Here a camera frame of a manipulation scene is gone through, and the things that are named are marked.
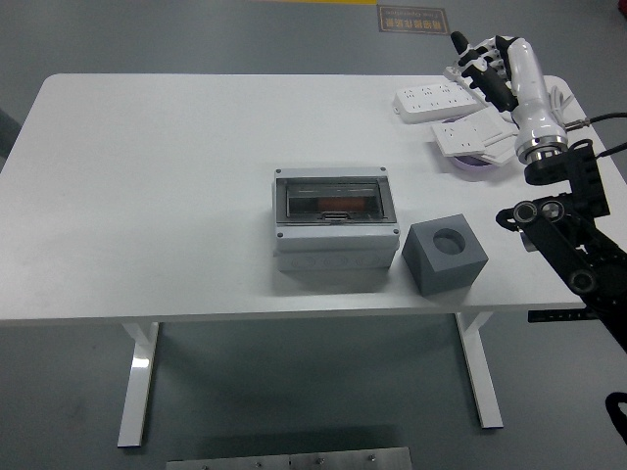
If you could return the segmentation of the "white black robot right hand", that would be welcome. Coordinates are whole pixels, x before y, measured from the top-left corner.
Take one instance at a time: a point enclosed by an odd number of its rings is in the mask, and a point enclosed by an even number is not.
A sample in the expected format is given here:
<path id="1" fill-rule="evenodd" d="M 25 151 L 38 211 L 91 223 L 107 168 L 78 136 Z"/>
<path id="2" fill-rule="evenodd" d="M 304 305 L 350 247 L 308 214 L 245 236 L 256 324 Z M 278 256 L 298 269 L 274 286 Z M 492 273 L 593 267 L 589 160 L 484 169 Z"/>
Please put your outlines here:
<path id="1" fill-rule="evenodd" d="M 551 106 L 544 75 L 530 43 L 521 37 L 494 36 L 472 45 L 459 31 L 451 33 L 460 75 L 480 90 L 499 112 L 508 112 L 518 127 L 514 151 L 525 165 L 567 149 L 567 134 Z"/>

